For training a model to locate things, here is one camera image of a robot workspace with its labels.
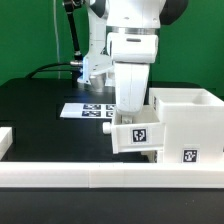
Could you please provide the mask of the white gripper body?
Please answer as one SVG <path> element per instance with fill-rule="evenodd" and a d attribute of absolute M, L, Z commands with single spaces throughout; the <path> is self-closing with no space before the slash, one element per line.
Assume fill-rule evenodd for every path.
<path fill-rule="evenodd" d="M 114 66 L 116 110 L 121 115 L 136 115 L 143 107 L 158 36 L 109 33 L 107 51 Z"/>

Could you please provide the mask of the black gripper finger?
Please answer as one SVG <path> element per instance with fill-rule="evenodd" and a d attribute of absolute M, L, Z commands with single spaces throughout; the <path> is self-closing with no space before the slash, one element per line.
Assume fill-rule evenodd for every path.
<path fill-rule="evenodd" d="M 132 124 L 133 123 L 133 117 L 131 115 L 122 115 L 121 116 L 121 122 L 123 124 Z"/>

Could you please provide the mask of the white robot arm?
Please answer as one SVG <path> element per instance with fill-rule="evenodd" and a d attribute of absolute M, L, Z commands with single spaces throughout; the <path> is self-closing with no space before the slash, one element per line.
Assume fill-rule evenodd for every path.
<path fill-rule="evenodd" d="M 189 0 L 85 0 L 89 51 L 78 81 L 96 91 L 115 89 L 116 112 L 130 124 L 143 107 L 150 65 L 163 25 L 174 23 Z"/>

